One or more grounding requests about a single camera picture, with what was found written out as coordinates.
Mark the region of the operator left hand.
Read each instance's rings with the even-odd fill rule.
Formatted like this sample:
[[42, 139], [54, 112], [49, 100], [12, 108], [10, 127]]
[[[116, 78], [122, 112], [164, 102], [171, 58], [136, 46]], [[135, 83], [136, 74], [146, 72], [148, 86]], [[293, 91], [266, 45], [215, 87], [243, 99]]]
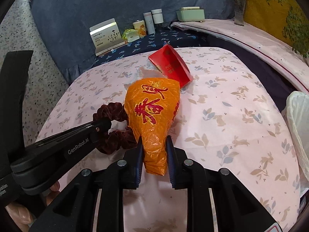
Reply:
[[[43, 197], [43, 200], [46, 202], [48, 206], [55, 197], [60, 193], [60, 183], [57, 181], [53, 186], [50, 188], [50, 193], [47, 196]], [[11, 203], [5, 207], [6, 211], [13, 219], [15, 224], [21, 229], [23, 232], [29, 231], [29, 225], [34, 221], [34, 218], [30, 211], [27, 208]]]

